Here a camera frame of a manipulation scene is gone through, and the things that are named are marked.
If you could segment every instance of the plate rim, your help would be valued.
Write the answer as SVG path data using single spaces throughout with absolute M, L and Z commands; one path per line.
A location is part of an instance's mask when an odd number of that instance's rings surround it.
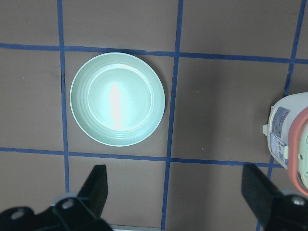
M 117 145 L 117 144 L 111 144 L 111 143 L 108 143 L 108 142 L 103 142 L 93 136 L 91 136 L 88 132 L 85 131 L 85 129 L 80 125 L 79 121 L 77 120 L 76 116 L 75 116 L 75 113 L 74 113 L 74 110 L 73 110 L 73 106 L 72 106 L 72 90 L 73 90 L 73 86 L 74 86 L 74 82 L 75 80 L 77 79 L 77 76 L 79 75 L 79 73 L 81 72 L 81 70 L 86 66 L 88 65 L 90 62 L 92 62 L 93 60 L 95 59 L 98 59 L 102 56 L 107 56 L 107 55 L 122 55 L 122 56 L 127 56 L 129 58 L 132 58 L 132 59 L 135 59 L 137 60 L 138 62 L 142 63 L 143 65 L 145 65 L 151 72 L 153 72 L 154 76 L 157 77 L 157 80 L 158 80 L 158 85 L 159 85 L 159 88 L 160 88 L 160 91 L 161 91 L 161 95 L 162 95 L 162 98 L 164 100 L 162 100 L 162 104 L 159 108 L 161 108 L 161 113 L 159 114 L 159 116 L 157 117 L 157 123 L 153 123 L 154 126 L 153 126 L 153 129 L 151 130 L 151 132 L 148 132 L 146 133 L 146 136 L 144 136 L 142 139 L 138 139 L 136 142 L 130 142 L 130 143 L 127 143 L 127 144 L 120 144 L 120 145 Z M 162 85 L 162 82 L 158 76 L 158 74 L 142 59 L 134 56 L 134 55 L 131 55 L 131 54 L 127 54 L 127 53 L 122 53 L 122 52 L 108 52 L 108 53 L 103 53 L 103 54 L 100 54 L 100 55 L 97 55 L 91 59 L 89 59 L 88 61 L 86 61 L 80 68 L 79 70 L 77 71 L 77 73 L 75 74 L 74 76 L 74 79 L 72 81 L 72 84 L 71 84 L 71 88 L 70 88 L 70 94 L 69 94 L 69 100 L 70 100 L 70 108 L 71 108 L 71 112 L 73 114 L 73 117 L 74 117 L 74 120 L 76 121 L 76 123 L 78 124 L 78 126 L 81 128 L 81 130 L 87 135 L 89 136 L 90 138 L 92 138 L 93 140 L 99 142 L 99 143 L 102 143 L 102 144 L 105 144 L 105 145 L 108 145 L 108 146 L 113 146 L 113 147 L 125 147 L 125 146 L 131 146 L 131 145 L 134 145 L 134 144 L 137 144 L 143 140 L 145 140 L 146 138 L 148 138 L 150 135 L 152 135 L 154 133 L 154 131 L 157 129 L 157 127 L 159 126 L 162 118 L 163 118 L 163 115 L 165 113 L 165 106 L 166 106 L 166 95 L 165 95 L 165 91 L 164 91 L 164 87 Z

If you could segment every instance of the plate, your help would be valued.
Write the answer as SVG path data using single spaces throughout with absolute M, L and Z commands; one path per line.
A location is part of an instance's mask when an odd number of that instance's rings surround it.
M 70 106 L 80 128 L 111 146 L 129 146 L 159 125 L 165 94 L 155 71 L 141 59 L 105 53 L 87 61 L 70 90 Z

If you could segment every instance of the bolt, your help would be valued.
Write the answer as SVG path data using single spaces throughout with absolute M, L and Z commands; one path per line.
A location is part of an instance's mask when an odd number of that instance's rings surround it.
M 24 210 L 22 208 L 19 208 L 16 212 L 14 212 L 11 215 L 11 219 L 17 220 L 17 219 L 21 218 L 24 214 L 25 214 Z
M 63 202 L 62 209 L 68 209 L 74 205 L 73 199 L 68 199 L 67 201 Z
M 305 204 L 305 200 L 299 196 L 294 196 L 292 197 L 292 202 L 295 204 L 295 205 L 304 205 Z

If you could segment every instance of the floor tile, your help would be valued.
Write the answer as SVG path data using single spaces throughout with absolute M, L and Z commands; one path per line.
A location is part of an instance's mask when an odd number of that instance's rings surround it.
M 287 64 L 180 59 L 172 157 L 268 163 L 263 125 Z
M 94 165 L 105 164 L 108 198 L 102 217 L 112 225 L 159 228 L 161 222 L 165 163 L 73 157 L 70 190 L 79 191 Z
M 172 163 L 166 231 L 255 230 L 241 179 L 240 166 Z
M 289 88 L 289 95 L 308 91 L 308 65 L 295 64 Z
M 297 45 L 296 57 L 298 59 L 308 59 L 307 39 L 308 39 L 308 4 L 306 4 L 305 7 L 303 24 L 301 26 L 301 31 L 299 34 L 299 40 Z
M 174 51 L 177 1 L 67 0 L 63 11 L 66 45 Z
M 87 60 L 97 55 L 98 53 L 90 52 L 66 53 L 65 79 L 67 92 L 66 105 L 68 118 L 67 126 L 69 151 L 102 154 L 166 156 L 173 58 L 157 56 L 138 56 L 146 63 L 148 63 L 161 79 L 166 97 L 164 116 L 155 132 L 144 141 L 127 147 L 112 147 L 101 144 L 86 135 L 74 120 L 69 104 L 70 87 L 76 72 Z
M 0 185 L 0 212 L 28 206 L 40 213 L 65 193 L 63 156 L 0 152 Z
M 185 1 L 181 51 L 290 58 L 300 2 Z
M 0 49 L 0 147 L 63 150 L 56 51 Z
M 0 19 L 0 43 L 59 45 L 57 1 L 1 1 Z

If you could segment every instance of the grid line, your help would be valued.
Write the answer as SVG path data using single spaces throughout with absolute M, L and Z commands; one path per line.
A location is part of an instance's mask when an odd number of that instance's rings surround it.
M 57 0 L 58 30 L 59 30 L 59 51 L 61 71 L 61 109 L 62 109 L 62 133 L 63 133 L 63 154 L 64 154 L 64 179 L 65 191 L 69 192 L 69 158 L 67 141 L 67 118 L 66 118 L 66 93 L 65 93 L 65 51 L 64 51 L 64 30 L 63 30 L 63 5 L 62 0 Z
M 22 148 L 5 148 L 0 147 L 0 152 L 16 152 L 27 154 L 47 154 L 47 155 L 64 155 L 63 151 L 50 151 L 39 149 L 22 149 Z M 102 154 L 102 153 L 80 153 L 80 152 L 68 152 L 69 156 L 79 157 L 93 157 L 93 158 L 106 158 L 106 159 L 119 159 L 119 160 L 145 160 L 145 161 L 161 161 L 165 162 L 167 157 L 159 156 L 143 156 L 143 155 L 118 155 L 118 154 Z M 269 163 L 261 162 L 245 162 L 234 160 L 207 160 L 207 159 L 185 159 L 185 158 L 170 158 L 170 162 L 173 163 L 186 163 L 186 164 L 209 164 L 209 165 L 228 165 L 228 166 L 242 166 L 244 164 L 255 164 L 258 167 L 269 167 Z M 273 168 L 283 168 L 279 164 L 273 164 Z
M 290 63 L 289 63 L 289 68 L 288 68 L 288 75 L 287 75 L 287 79 L 285 81 L 285 86 L 284 86 L 284 96 L 287 96 L 289 93 L 291 77 L 292 77 L 294 64 L 295 64 L 299 34 L 300 34 L 301 27 L 302 27 L 303 19 L 304 19 L 305 5 L 306 5 L 306 0 L 302 0 L 300 9 L 299 9 L 298 20 L 296 24 L 296 31 L 295 31 L 295 36 L 294 36 L 294 41 L 293 41 L 293 46 L 292 46 L 291 58 L 290 58 Z
M 10 44 L 0 43 L 0 48 L 11 50 L 30 50 L 30 51 L 60 51 L 60 46 L 43 46 L 43 45 L 28 45 L 28 44 Z M 65 46 L 64 51 L 75 52 L 122 52 L 131 55 L 149 55 L 149 56 L 163 56 L 180 58 L 195 58 L 195 59 L 217 59 L 217 60 L 235 60 L 235 61 L 252 61 L 252 62 L 266 62 L 266 63 L 281 63 L 281 64 L 308 64 L 308 59 L 291 59 L 254 56 L 254 55 L 233 55 L 233 54 L 209 54 L 209 53 L 194 53 L 194 52 L 179 52 L 176 54 L 173 51 L 146 51 L 138 49 L 124 49 L 124 48 L 106 48 L 106 47 L 84 47 L 84 46 Z
M 179 53 L 180 53 L 180 41 L 181 41 L 182 20 L 183 20 L 183 5 L 184 5 L 184 0 L 179 0 L 177 30 L 176 30 L 176 38 L 174 45 L 174 64 L 173 64 L 173 78 L 172 78 L 171 99 L 170 99 L 170 115 L 169 115 L 167 158 L 166 158 L 166 168 L 165 168 L 161 230 L 165 230 L 166 228 L 167 198 L 168 198 L 168 186 L 169 186 L 169 175 L 170 175 L 170 164 L 171 164 L 171 149 L 172 149 L 177 80 L 178 80 L 179 59 L 180 59 Z
M 52 154 L 64 156 L 64 174 L 65 174 L 65 190 L 69 191 L 69 156 L 82 156 L 82 157 L 98 157 L 98 158 L 113 158 L 113 159 L 127 159 L 127 160 L 144 160 L 144 161 L 162 161 L 166 163 L 164 195 L 163 195 L 163 208 L 162 208 L 162 223 L 161 229 L 166 227 L 166 212 L 167 212 L 167 193 L 168 182 L 170 173 L 170 163 L 191 163 L 191 164 L 214 164 L 214 165 L 229 165 L 229 166 L 242 166 L 246 163 L 241 161 L 222 161 L 222 160 L 203 160 L 203 159 L 183 159 L 172 158 L 172 135 L 173 123 L 175 114 L 175 100 L 176 100 L 176 86 L 177 76 L 179 69 L 180 58 L 197 58 L 197 59 L 216 59 L 216 60 L 237 60 L 237 61 L 255 61 L 255 62 L 269 62 L 269 63 L 282 63 L 289 64 L 287 79 L 284 88 L 284 95 L 288 94 L 291 84 L 291 77 L 293 74 L 294 64 L 308 64 L 308 59 L 296 59 L 296 51 L 298 39 L 300 35 L 301 25 L 303 22 L 305 5 L 307 0 L 302 0 L 299 11 L 298 21 L 296 25 L 295 38 L 292 47 L 290 59 L 265 57 L 265 56 L 250 56 L 250 55 L 226 55 L 226 54 L 208 54 L 208 53 L 193 53 L 193 52 L 180 52 L 180 37 L 181 37 L 181 24 L 183 16 L 183 3 L 184 0 L 179 0 L 178 5 L 178 18 L 177 18 L 177 31 L 175 40 L 174 51 L 146 51 L 138 49 L 119 49 L 119 48 L 102 48 L 102 47 L 84 47 L 84 46 L 65 46 L 64 44 L 64 29 L 63 29 L 63 3 L 62 0 L 57 0 L 58 11 L 58 32 L 59 32 L 59 46 L 46 46 L 46 45 L 29 45 L 29 44 L 8 44 L 0 43 L 0 48 L 12 50 L 32 50 L 32 51 L 59 51 L 60 53 L 60 69 L 61 69 L 61 94 L 62 94 L 62 123 L 63 123 L 63 146 L 64 151 L 50 151 L 50 150 L 36 150 L 36 149 L 22 149 L 22 148 L 5 148 L 0 147 L 3 152 L 18 152 L 18 153 L 32 153 L 32 154 Z M 123 52 L 132 55 L 153 55 L 153 56 L 167 56 L 174 57 L 173 67 L 173 80 L 171 89 L 171 105 L 169 116 L 168 128 L 168 142 L 167 142 L 167 156 L 154 157 L 154 156 L 134 156 L 134 155 L 116 155 L 116 154 L 92 154 L 92 153 L 78 153 L 68 151 L 67 139 L 67 115 L 66 115 L 66 92 L 65 92 L 65 51 L 83 51 L 83 52 Z M 274 158 L 271 156 L 269 163 L 254 163 L 258 167 L 268 167 L 267 176 L 270 179 L 273 168 L 282 168 L 281 165 L 274 164 Z M 256 231 L 260 230 L 260 223 L 258 222 Z

